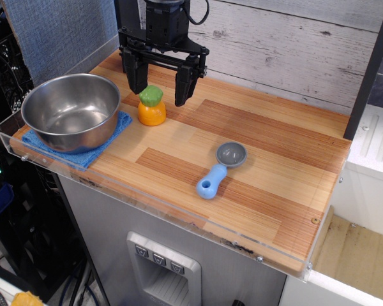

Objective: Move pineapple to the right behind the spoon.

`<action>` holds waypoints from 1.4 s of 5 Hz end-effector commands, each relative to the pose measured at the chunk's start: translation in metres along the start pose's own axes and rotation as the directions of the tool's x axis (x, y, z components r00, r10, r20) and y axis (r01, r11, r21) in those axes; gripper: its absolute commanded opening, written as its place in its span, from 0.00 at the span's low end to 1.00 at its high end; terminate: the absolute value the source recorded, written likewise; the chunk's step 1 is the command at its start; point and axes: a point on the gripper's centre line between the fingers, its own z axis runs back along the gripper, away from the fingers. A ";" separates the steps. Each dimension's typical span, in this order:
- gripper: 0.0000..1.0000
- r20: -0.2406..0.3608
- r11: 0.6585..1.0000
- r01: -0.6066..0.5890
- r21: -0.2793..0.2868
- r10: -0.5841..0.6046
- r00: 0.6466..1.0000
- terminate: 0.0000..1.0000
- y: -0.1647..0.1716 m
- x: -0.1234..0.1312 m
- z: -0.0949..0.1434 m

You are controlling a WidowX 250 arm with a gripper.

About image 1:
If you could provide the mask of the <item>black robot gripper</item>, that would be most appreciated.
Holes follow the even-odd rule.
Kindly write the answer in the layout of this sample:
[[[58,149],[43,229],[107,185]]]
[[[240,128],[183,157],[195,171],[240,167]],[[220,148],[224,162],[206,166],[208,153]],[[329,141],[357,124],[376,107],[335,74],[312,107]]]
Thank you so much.
[[[209,4],[202,20],[190,15],[189,1],[138,1],[140,28],[145,42],[128,40],[121,51],[123,70],[130,89],[139,94],[147,87],[148,65],[177,70],[175,105],[183,106],[192,97],[198,78],[206,74],[209,50],[188,37],[189,25],[201,25],[209,14]]]

